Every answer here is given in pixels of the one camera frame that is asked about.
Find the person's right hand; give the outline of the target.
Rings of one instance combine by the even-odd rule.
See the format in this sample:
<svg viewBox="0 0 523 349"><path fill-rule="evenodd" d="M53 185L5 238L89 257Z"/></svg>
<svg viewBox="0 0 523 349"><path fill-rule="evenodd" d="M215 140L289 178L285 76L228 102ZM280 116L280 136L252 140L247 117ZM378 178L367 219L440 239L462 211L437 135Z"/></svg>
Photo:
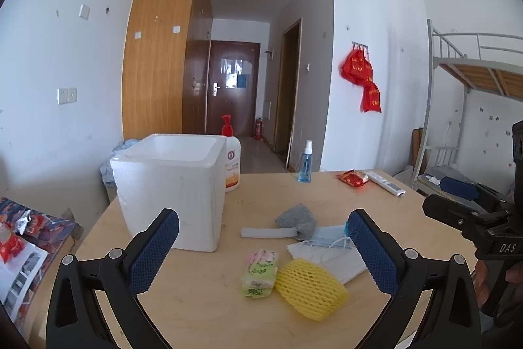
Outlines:
<svg viewBox="0 0 523 349"><path fill-rule="evenodd" d="M474 269L473 287L478 306L482 307L488 300L490 289L487 284L488 266L484 260L478 260ZM518 263L506 271L505 280L514 285L511 304L517 305L522 301L523 272L522 263Z"/></svg>

